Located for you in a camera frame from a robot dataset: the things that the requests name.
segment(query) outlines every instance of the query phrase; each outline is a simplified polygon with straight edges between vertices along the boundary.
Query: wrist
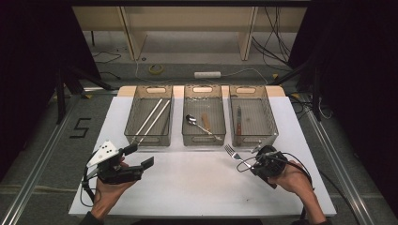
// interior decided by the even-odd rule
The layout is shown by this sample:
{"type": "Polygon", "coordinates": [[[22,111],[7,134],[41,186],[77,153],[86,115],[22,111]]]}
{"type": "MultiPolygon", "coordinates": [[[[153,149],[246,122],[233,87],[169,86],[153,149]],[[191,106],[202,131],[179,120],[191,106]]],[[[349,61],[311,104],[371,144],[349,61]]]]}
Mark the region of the wrist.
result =
{"type": "Polygon", "coordinates": [[[93,215],[93,217],[97,220],[103,221],[111,209],[111,205],[98,201],[93,205],[93,208],[91,209],[91,215],[93,215]]]}
{"type": "Polygon", "coordinates": [[[326,221],[325,215],[319,205],[318,198],[313,191],[307,191],[299,195],[306,211],[310,224],[318,224],[326,221]]]}
{"type": "Polygon", "coordinates": [[[298,191],[296,194],[304,203],[310,203],[313,202],[314,200],[317,200],[313,190],[302,190],[298,191]]]}

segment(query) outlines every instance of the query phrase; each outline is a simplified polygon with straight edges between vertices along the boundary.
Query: gray floor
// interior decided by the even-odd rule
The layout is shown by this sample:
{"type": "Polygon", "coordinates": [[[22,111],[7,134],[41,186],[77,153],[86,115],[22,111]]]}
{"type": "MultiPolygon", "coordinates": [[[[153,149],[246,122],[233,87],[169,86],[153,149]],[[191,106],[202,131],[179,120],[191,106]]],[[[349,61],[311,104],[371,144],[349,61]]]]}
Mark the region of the gray floor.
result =
{"type": "MultiPolygon", "coordinates": [[[[90,43],[89,32],[84,32],[84,34],[87,42],[90,43]]],[[[267,37],[267,34],[256,34],[258,40],[265,41],[267,37]]],[[[283,37],[286,45],[291,47],[295,34],[285,34],[283,37]]],[[[277,73],[283,76],[286,73],[286,71],[266,67],[262,55],[254,48],[251,48],[249,60],[241,61],[236,35],[231,33],[151,33],[145,41],[138,64],[130,60],[123,34],[95,32],[95,38],[96,46],[90,47],[93,54],[108,52],[121,55],[113,62],[98,63],[99,71],[112,72],[121,78],[118,80],[109,73],[102,73],[102,79],[113,86],[209,82],[259,84],[265,83],[263,78],[271,81],[272,74],[277,73]],[[157,77],[149,74],[147,69],[153,64],[164,65],[164,72],[157,77]],[[193,78],[195,71],[220,71],[222,75],[227,75],[243,69],[248,70],[211,81],[199,81],[193,78]]],[[[270,43],[269,47],[274,52],[278,51],[275,41],[270,43]]],[[[106,62],[113,58],[115,55],[107,53],[94,57],[97,62],[106,62]]],[[[274,67],[287,68],[275,60],[268,59],[267,63],[274,67]]],[[[284,83],[284,91],[286,93],[295,91],[296,81],[297,79],[293,79],[284,83]]],[[[85,87],[96,87],[86,81],[82,81],[82,84],[85,87]]],[[[78,191],[77,187],[83,174],[84,165],[92,152],[112,97],[115,95],[101,92],[92,92],[91,94],[92,96],[77,100],[77,104],[69,115],[69,121],[50,155],[50,160],[40,175],[38,185],[19,217],[18,224],[77,224],[79,222],[78,218],[68,215],[69,207],[78,191]],[[89,130],[85,138],[72,139],[70,136],[83,134],[81,130],[74,130],[79,118],[90,118],[81,123],[82,127],[87,127],[89,130]]],[[[297,111],[299,110],[299,105],[294,104],[294,107],[297,111]]],[[[324,172],[337,187],[343,188],[310,121],[308,116],[310,112],[304,113],[298,113],[298,119],[319,170],[324,172]]],[[[47,110],[41,116],[35,134],[29,139],[26,149],[20,153],[1,182],[0,218],[6,215],[8,208],[19,193],[20,186],[24,184],[32,168],[35,167],[40,154],[46,148],[47,141],[51,139],[56,128],[56,116],[56,101],[51,99],[47,110]]],[[[374,224],[398,224],[397,218],[363,168],[360,160],[354,156],[354,150],[338,120],[332,116],[330,119],[323,119],[321,123],[345,165],[350,179],[355,184],[355,188],[364,200],[374,224]]],[[[324,182],[338,212],[335,217],[331,218],[333,224],[355,224],[354,217],[343,198],[326,179],[324,182]]],[[[130,224],[133,221],[135,220],[131,218],[108,217],[106,223],[130,224]]],[[[289,224],[292,218],[262,218],[262,221],[263,224],[289,224]]]]}

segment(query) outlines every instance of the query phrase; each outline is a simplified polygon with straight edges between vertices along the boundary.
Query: black backdrop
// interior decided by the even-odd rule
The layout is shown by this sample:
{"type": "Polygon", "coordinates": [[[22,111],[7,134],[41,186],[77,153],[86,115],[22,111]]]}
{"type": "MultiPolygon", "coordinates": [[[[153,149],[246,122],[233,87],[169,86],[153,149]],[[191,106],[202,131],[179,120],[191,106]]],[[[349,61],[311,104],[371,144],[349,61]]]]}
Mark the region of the black backdrop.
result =
{"type": "MultiPolygon", "coordinates": [[[[328,55],[320,55],[325,59],[319,73],[320,93],[398,217],[398,4],[350,1],[345,6],[351,7],[344,9],[350,13],[331,34],[339,41],[326,45],[328,55]]],[[[292,50],[293,66],[309,57],[333,15],[330,8],[308,8],[292,50]]],[[[305,73],[299,83],[311,87],[313,80],[313,74],[305,73]]]]}
{"type": "Polygon", "coordinates": [[[2,179],[53,95],[57,72],[75,81],[79,77],[64,70],[65,66],[98,79],[100,74],[71,7],[2,1],[0,43],[2,179]]]}

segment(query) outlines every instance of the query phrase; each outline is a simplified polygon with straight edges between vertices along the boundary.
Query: white cable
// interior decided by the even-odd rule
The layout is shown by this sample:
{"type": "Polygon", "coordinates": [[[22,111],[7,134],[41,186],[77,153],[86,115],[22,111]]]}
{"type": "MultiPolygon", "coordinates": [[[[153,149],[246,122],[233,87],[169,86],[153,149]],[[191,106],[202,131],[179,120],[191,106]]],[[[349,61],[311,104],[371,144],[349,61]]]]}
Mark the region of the white cable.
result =
{"type": "MultiPolygon", "coordinates": [[[[172,80],[167,80],[167,81],[162,81],[162,82],[150,81],[150,80],[138,77],[138,60],[134,60],[134,61],[135,61],[135,64],[137,65],[137,68],[135,69],[135,75],[134,76],[135,76],[135,78],[137,78],[137,79],[139,79],[141,81],[145,81],[145,82],[149,82],[149,83],[167,83],[167,82],[172,82],[172,81],[186,81],[187,82],[187,81],[194,81],[194,80],[204,80],[204,81],[208,81],[208,82],[212,82],[212,83],[216,83],[216,84],[221,84],[221,83],[210,81],[208,79],[187,79],[187,80],[184,80],[184,79],[172,79],[172,80]]],[[[246,70],[254,70],[254,71],[256,71],[260,75],[260,77],[266,82],[266,85],[268,85],[267,79],[264,78],[264,76],[259,71],[257,71],[255,68],[244,68],[244,69],[242,69],[242,70],[240,70],[238,72],[234,72],[234,73],[230,73],[230,74],[226,74],[226,75],[221,75],[221,77],[232,76],[232,75],[238,74],[238,73],[246,71],[246,70]]]]}
{"type": "Polygon", "coordinates": [[[333,111],[330,111],[330,115],[329,115],[329,116],[325,116],[325,115],[322,113],[322,110],[321,110],[321,102],[322,102],[322,98],[319,99],[319,104],[318,104],[318,109],[319,109],[319,111],[321,112],[322,116],[323,116],[325,119],[330,119],[331,116],[333,115],[333,111]]]}

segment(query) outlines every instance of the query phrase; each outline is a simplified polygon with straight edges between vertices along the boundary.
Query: metal rail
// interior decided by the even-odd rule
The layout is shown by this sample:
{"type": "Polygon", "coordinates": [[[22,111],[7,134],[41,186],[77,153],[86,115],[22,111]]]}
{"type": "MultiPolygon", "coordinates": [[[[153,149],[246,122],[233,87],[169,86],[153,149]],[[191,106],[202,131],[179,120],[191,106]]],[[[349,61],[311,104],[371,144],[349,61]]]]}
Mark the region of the metal rail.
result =
{"type": "Polygon", "coordinates": [[[20,192],[18,193],[17,197],[14,199],[11,206],[8,208],[6,216],[2,219],[1,223],[2,225],[17,224],[18,219],[23,213],[23,210],[26,207],[26,204],[29,201],[32,192],[35,189],[35,186],[38,183],[38,180],[41,177],[47,165],[47,162],[49,161],[56,145],[58,144],[59,138],[63,133],[66,124],[68,123],[71,112],[73,111],[79,99],[80,96],[73,96],[70,99],[70,102],[67,107],[67,113],[65,114],[64,119],[61,121],[60,124],[55,126],[55,129],[49,141],[47,141],[42,153],[38,157],[38,161],[33,167],[32,172],[26,178],[26,181],[24,182],[20,192]]]}
{"type": "MultiPolygon", "coordinates": [[[[310,101],[307,97],[303,97],[303,100],[310,101]]],[[[333,144],[331,143],[328,133],[325,131],[322,123],[317,121],[313,112],[308,112],[307,115],[311,121],[311,124],[313,125],[314,131],[316,132],[319,141],[322,143],[322,146],[327,154],[333,170],[336,172],[336,175],[343,187],[346,198],[351,203],[351,206],[354,209],[354,213],[358,217],[360,224],[375,224],[372,220],[371,215],[369,214],[369,210],[365,202],[363,201],[360,193],[355,187],[354,182],[351,180],[343,162],[340,160],[339,155],[337,154],[333,144]]]]}

